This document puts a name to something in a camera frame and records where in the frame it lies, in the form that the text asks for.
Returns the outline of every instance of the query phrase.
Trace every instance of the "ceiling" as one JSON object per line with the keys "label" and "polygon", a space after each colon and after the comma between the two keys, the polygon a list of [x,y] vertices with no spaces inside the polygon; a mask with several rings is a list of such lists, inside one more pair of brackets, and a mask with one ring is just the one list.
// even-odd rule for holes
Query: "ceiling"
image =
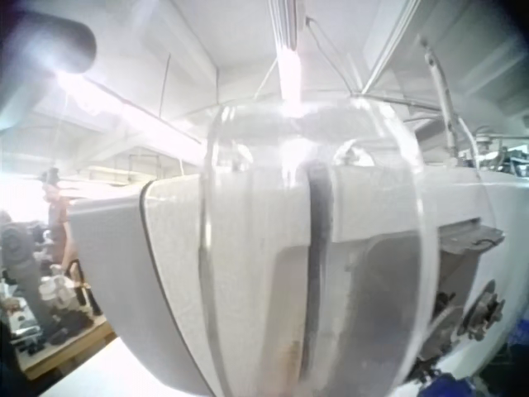
{"label": "ceiling", "polygon": [[[526,133],[525,43],[490,2],[303,3],[317,21],[313,28],[322,48],[351,86],[362,89],[372,79],[371,92],[435,103],[417,45],[423,35],[446,71],[456,107],[472,127]],[[191,159],[181,166],[174,134],[203,139],[217,105],[253,98],[275,59],[266,0],[47,0],[31,7],[90,26],[98,57],[85,77],[160,116],[174,131],[154,134],[148,127],[124,126],[121,117],[104,109],[87,112],[57,87],[0,139],[1,170],[7,172],[35,174],[55,163],[64,175],[115,183],[197,172]],[[304,91],[346,93],[306,27],[298,50]],[[279,94],[276,69],[260,90],[261,96],[270,94]]]}

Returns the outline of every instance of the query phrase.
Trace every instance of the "worker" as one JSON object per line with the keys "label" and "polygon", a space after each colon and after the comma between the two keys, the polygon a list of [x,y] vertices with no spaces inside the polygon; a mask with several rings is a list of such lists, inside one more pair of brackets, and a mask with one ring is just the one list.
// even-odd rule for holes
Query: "worker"
{"label": "worker", "polygon": [[92,290],[84,282],[84,274],[79,263],[72,231],[68,222],[69,200],[62,197],[59,188],[59,170],[50,168],[41,176],[45,200],[50,204],[48,225],[50,228],[51,257],[54,263],[61,264],[64,273],[74,281],[75,294],[81,306],[86,305],[83,289],[86,290],[93,314],[101,315]]}

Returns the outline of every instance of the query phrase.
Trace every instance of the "industrial machine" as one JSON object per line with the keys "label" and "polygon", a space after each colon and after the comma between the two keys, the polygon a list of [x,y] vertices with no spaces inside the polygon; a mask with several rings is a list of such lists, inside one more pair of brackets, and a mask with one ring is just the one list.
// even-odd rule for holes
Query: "industrial machine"
{"label": "industrial machine", "polygon": [[462,387],[499,349],[529,280],[529,184],[461,161],[466,126],[424,45],[444,165],[424,164],[388,99],[241,105],[217,115],[200,175],[75,206],[102,309],[159,380],[410,395]]}

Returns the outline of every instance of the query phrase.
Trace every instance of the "clear plastic guard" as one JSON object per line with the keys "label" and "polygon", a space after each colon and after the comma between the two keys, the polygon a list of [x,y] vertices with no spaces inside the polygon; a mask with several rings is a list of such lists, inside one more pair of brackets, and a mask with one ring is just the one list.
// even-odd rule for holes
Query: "clear plastic guard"
{"label": "clear plastic guard", "polygon": [[477,172],[425,167],[387,103],[221,109],[201,174],[213,392],[386,395],[402,384],[436,297],[436,195],[454,184],[474,186],[468,203],[490,215]]}

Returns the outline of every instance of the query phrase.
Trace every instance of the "white tabletop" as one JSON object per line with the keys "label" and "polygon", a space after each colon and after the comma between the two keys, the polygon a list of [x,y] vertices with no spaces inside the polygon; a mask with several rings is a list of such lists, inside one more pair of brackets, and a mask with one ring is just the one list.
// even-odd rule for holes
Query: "white tabletop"
{"label": "white tabletop", "polygon": [[189,397],[162,385],[120,338],[67,375],[42,397]]}

